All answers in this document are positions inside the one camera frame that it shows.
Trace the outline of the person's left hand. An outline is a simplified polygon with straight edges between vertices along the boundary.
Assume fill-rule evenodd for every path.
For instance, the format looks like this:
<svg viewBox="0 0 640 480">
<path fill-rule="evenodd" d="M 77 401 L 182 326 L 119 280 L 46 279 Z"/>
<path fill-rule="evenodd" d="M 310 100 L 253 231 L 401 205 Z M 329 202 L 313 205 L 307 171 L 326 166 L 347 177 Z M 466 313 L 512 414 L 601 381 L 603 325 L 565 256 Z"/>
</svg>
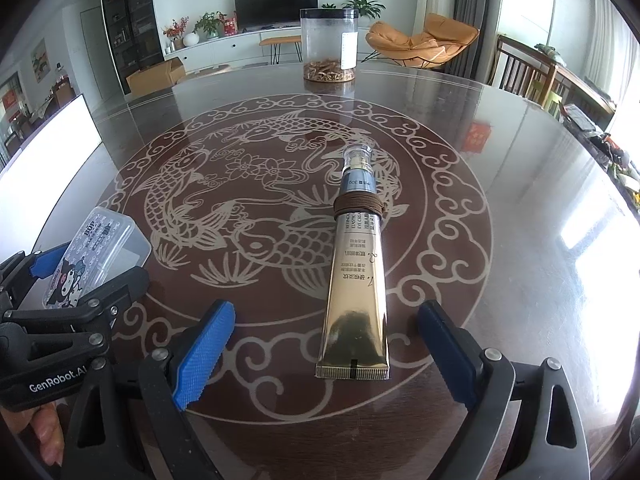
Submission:
<svg viewBox="0 0 640 480">
<path fill-rule="evenodd" d="M 55 402 L 22 412 L 11 412 L 2 408 L 1 415 L 6 426 L 16 436 L 31 426 L 38 439 L 43 461 L 48 466 L 63 465 L 64 434 Z"/>
</svg>

